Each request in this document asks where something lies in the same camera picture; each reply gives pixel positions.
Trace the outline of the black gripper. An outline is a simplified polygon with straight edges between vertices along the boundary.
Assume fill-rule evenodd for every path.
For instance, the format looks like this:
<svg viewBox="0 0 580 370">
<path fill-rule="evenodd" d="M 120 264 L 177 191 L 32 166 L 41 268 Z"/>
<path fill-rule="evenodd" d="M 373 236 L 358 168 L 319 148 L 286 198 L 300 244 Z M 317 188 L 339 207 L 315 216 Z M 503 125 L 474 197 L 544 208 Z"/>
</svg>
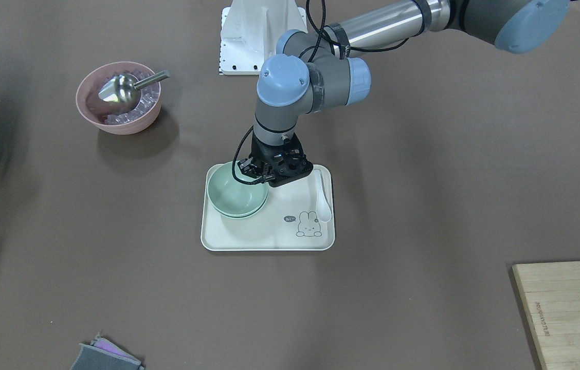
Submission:
<svg viewBox="0 0 580 370">
<path fill-rule="evenodd" d="M 254 136 L 249 157 L 238 161 L 238 183 L 267 183 L 277 188 L 307 177 L 313 168 L 297 135 L 279 146 L 268 145 Z"/>
</svg>

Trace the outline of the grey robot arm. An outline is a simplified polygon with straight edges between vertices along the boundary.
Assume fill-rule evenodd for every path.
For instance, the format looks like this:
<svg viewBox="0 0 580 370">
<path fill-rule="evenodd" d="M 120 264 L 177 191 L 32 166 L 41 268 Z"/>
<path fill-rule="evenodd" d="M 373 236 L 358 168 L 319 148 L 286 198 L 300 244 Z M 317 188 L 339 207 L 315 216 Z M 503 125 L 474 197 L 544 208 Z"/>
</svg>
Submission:
<svg viewBox="0 0 580 370">
<path fill-rule="evenodd" d="M 358 103 L 371 88 L 361 54 L 388 52 L 425 31 L 459 30 L 522 54 L 548 40 L 563 22 L 568 1 L 399 1 L 312 33 L 285 31 L 257 81 L 251 152 L 234 157 L 232 178 L 244 185 L 280 187 L 307 177 L 307 159 L 295 127 L 302 114 Z"/>
</svg>

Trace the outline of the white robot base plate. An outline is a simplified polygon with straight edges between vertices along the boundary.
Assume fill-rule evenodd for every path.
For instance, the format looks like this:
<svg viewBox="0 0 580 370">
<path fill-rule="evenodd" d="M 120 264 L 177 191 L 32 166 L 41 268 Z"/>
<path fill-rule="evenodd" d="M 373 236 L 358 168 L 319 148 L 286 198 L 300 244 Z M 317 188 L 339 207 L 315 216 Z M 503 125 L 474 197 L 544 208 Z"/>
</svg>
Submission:
<svg viewBox="0 0 580 370">
<path fill-rule="evenodd" d="M 233 1 L 222 10 L 219 72 L 258 75 L 286 31 L 307 31 L 306 10 L 295 1 Z"/>
</svg>

